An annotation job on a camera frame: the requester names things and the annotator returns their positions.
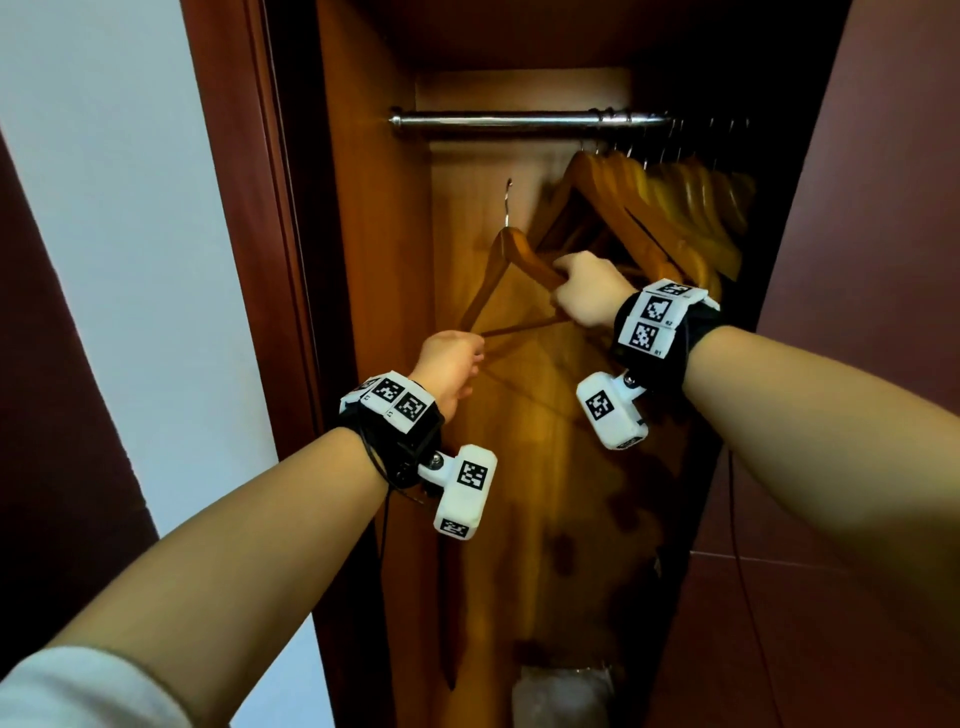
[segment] clothes rail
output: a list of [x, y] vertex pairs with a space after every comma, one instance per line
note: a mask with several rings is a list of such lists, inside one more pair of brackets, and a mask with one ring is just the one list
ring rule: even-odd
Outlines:
[[391, 109], [397, 133], [423, 136], [555, 136], [581, 138], [594, 133], [623, 132], [670, 124], [661, 114], [624, 109], [586, 111], [404, 111]]

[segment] sleeve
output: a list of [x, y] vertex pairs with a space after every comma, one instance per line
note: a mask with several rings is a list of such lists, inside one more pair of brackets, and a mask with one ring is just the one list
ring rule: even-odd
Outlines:
[[0, 683], [0, 728], [191, 728], [139, 668], [89, 647], [40, 650]]

